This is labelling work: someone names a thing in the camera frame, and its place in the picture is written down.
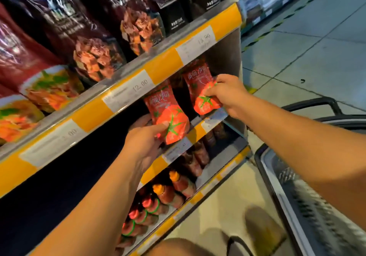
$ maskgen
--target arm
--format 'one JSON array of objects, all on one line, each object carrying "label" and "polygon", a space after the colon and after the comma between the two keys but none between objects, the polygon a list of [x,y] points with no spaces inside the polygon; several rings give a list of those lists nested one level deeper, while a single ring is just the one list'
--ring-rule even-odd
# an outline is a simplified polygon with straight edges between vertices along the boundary
[{"label": "arm", "polygon": [[219,75],[207,95],[247,124],[329,203],[366,229],[366,135],[287,112]]},{"label": "arm", "polygon": [[[138,123],[149,119],[144,116]],[[159,124],[132,129],[116,160],[32,255],[112,255],[141,176],[158,155],[161,142],[155,136],[166,128]]]}]

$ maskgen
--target tiled floor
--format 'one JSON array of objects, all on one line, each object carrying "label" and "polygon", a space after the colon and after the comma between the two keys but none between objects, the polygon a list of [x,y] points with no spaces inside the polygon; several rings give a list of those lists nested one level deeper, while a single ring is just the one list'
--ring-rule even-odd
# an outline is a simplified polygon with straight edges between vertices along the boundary
[{"label": "tiled floor", "polygon": [[[287,5],[250,37],[256,37],[308,0]],[[255,96],[278,106],[330,96],[346,114],[366,114],[366,0],[314,0],[242,53],[243,81],[258,89]],[[333,115],[327,106],[296,112],[310,118]],[[257,150],[262,141],[249,133]],[[256,167],[243,165],[193,212],[169,237],[190,239],[215,255],[225,255],[227,235],[240,236],[256,255],[256,234],[249,227],[250,209],[259,231],[272,231],[278,241],[284,231],[267,188]],[[293,255],[288,240],[276,252]]]}]

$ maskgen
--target cart handle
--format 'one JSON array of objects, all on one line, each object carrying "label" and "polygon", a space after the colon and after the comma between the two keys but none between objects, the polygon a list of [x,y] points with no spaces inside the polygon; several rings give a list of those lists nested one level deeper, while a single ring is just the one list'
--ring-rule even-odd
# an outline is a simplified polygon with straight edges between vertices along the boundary
[{"label": "cart handle", "polygon": [[335,115],[343,115],[343,112],[340,109],[340,107],[338,106],[337,101],[330,97],[320,97],[320,98],[305,100],[305,101],[301,101],[301,102],[297,102],[294,104],[284,106],[282,108],[287,111],[297,111],[297,110],[301,110],[303,108],[310,108],[310,107],[322,106],[322,105],[330,106]]}]

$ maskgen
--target hand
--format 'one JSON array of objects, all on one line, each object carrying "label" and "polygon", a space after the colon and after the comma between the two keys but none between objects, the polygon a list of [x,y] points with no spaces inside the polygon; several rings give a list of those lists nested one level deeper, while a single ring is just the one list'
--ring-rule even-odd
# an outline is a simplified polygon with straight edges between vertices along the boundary
[{"label": "hand", "polygon": [[130,127],[121,151],[121,157],[135,161],[142,173],[151,166],[159,154],[161,141],[156,135],[163,133],[169,127],[169,122],[145,126],[150,120],[149,114],[144,115]]},{"label": "hand", "polygon": [[237,76],[220,74],[217,85],[206,90],[204,95],[216,96],[231,117],[240,119],[240,107],[249,93]]}]

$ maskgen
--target forearm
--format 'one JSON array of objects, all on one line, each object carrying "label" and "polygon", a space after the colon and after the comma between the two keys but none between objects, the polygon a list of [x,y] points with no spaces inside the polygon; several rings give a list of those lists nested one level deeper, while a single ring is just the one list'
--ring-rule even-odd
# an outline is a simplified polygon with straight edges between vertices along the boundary
[{"label": "forearm", "polygon": [[123,151],[75,209],[43,240],[37,255],[109,256],[142,173]]},{"label": "forearm", "polygon": [[366,136],[287,112],[246,95],[241,119],[325,199],[363,228]]}]

